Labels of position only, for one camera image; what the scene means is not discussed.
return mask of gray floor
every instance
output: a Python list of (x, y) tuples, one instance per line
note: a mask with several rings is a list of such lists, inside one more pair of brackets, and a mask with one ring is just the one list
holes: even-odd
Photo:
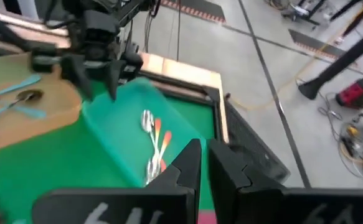
[[(288, 33), (288, 29), (292, 28), (327, 41), (346, 26), (360, 6), (357, 5), (330, 26), (324, 25), (311, 31), (311, 25), (306, 22), (282, 19), (279, 11), (262, 0), (211, 1), (222, 6), (226, 26), (181, 14), (177, 53), (179, 15), (162, 7), (152, 22), (149, 53), (178, 58), (181, 62), (219, 72), (224, 92), (230, 92), (250, 108), (238, 110), (291, 171), (285, 182), (287, 187), (304, 187), (293, 155), (293, 150), (296, 150), (311, 186), (362, 189), (363, 180), (350, 174), (341, 162), (327, 117), (317, 112), (317, 107), (324, 106), (324, 102), (320, 98), (309, 101), (297, 91), (293, 77), (311, 60), (313, 53), (295, 45)], [(346, 2), (333, 0), (332, 4), (340, 8)], [(141, 46), (144, 44), (145, 18), (146, 14), (140, 13), (134, 20), (134, 41)], [(348, 49), (360, 36), (363, 36), (363, 22), (346, 38), (341, 48)], [(312, 66), (302, 73), (302, 79), (315, 77), (332, 62), (330, 58), (319, 57), (320, 60), (314, 59)], [(339, 91), (363, 77), (363, 56), (357, 64), (358, 67), (343, 71), (324, 86), (321, 93)], [(280, 104), (267, 103), (272, 99), (271, 89), (277, 90), (289, 82), (291, 84), (278, 93)], [(357, 113), (334, 103), (332, 107), (346, 121)], [(334, 123), (336, 128), (341, 125), (340, 121)]]

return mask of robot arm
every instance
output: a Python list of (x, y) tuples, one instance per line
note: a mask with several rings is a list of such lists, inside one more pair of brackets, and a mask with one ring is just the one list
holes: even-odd
[(132, 32), (126, 47), (118, 37), (121, 27), (133, 20), (140, 11), (149, 11), (152, 17), (158, 13), (158, 0), (63, 0), (62, 6), (69, 13), (60, 24), (48, 25), (50, 15), (57, 4), (52, 0), (44, 17), (49, 29), (66, 26), (70, 47), (57, 49), (54, 45), (33, 47), (0, 21), (0, 34), (8, 42), (25, 52), (31, 52), (31, 69), (36, 72), (51, 72), (59, 63), (62, 78), (78, 86), (87, 98), (93, 99), (90, 79), (104, 82), (113, 100), (120, 78), (131, 80), (143, 65), (138, 55), (138, 46), (131, 42)]

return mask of metal rod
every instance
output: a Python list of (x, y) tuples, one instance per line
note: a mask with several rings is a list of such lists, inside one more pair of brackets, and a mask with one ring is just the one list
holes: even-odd
[(311, 18), (311, 16), (313, 16), (318, 9), (323, 6), (323, 4), (325, 3), (326, 0), (320, 0), (317, 5), (314, 6), (313, 10), (310, 10), (310, 13), (308, 14), (308, 17)]
[(337, 74), (346, 69), (363, 55), (363, 38), (351, 47), (346, 53), (339, 57), (334, 63), (326, 68), (318, 78), (324, 82), (333, 79)]
[(351, 63), (355, 62), (363, 55), (363, 38), (344, 53), (334, 63), (330, 64), (317, 78), (299, 85), (298, 89), (302, 95), (310, 100), (316, 98), (319, 89), (326, 83), (332, 80), (341, 71), (346, 69)]

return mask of red device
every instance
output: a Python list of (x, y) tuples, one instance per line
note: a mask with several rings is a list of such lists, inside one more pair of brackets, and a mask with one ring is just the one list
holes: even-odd
[(354, 109), (363, 108), (363, 78), (357, 80), (335, 96), (341, 106)]

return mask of silver spoon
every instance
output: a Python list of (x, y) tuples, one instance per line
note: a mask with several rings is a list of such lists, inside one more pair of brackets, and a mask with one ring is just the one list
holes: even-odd
[(141, 126), (143, 127), (143, 130), (147, 132), (151, 136), (152, 144), (154, 146), (154, 156), (152, 158), (152, 165), (153, 169), (152, 172), (156, 172), (156, 165), (158, 162), (156, 162), (156, 159), (159, 155), (159, 150), (156, 147), (156, 141), (154, 138), (153, 128), (154, 128), (154, 116), (150, 110), (144, 110), (143, 114), (141, 115)]
[[(37, 101), (41, 99), (43, 96), (43, 92), (41, 90), (26, 90), (18, 93), (16, 100), (10, 104), (7, 104), (5, 107), (0, 109), (0, 114), (9, 108), (15, 106), (17, 103), (21, 101), (30, 102)], [(40, 110), (28, 109), (29, 113), (40, 113)]]
[(32, 84), (35, 84), (38, 81), (40, 81), (41, 79), (42, 78), (41, 78), (40, 75), (31, 75), (29, 78), (25, 79), (20, 84), (12, 85), (12, 86), (10, 86), (8, 88), (0, 90), (0, 95), (5, 94), (5, 93), (9, 93), (9, 92), (14, 91), (14, 90), (18, 90), (20, 88), (27, 87), (27, 86), (32, 85)]

